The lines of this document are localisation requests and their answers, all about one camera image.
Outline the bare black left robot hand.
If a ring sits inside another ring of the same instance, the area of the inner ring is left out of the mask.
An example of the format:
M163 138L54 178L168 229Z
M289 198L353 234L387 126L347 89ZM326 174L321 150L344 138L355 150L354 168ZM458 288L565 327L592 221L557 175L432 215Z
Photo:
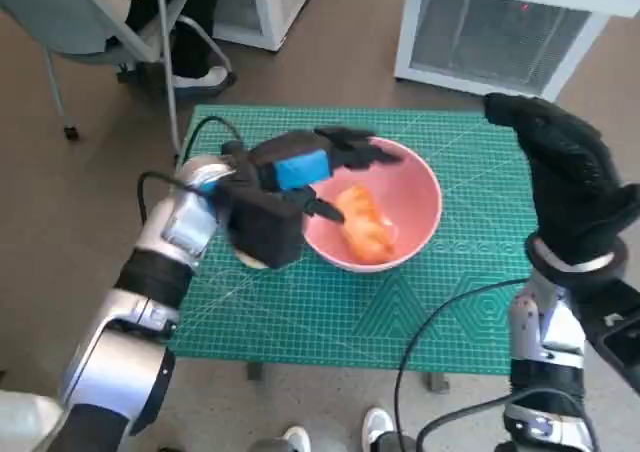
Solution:
M342 168L363 171L374 164L402 162L401 156L375 145L374 137L370 130L344 126L294 130L257 145L249 151L248 160L262 189L301 202L308 215L342 224L342 212L318 198L311 186Z

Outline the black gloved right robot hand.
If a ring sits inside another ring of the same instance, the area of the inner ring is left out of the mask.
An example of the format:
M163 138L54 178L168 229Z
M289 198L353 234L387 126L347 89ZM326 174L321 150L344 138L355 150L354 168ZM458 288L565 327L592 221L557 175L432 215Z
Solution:
M639 185L622 183L601 133L540 98L490 93L483 105L488 122L515 131L528 159L539 239L570 265L612 253L639 218Z

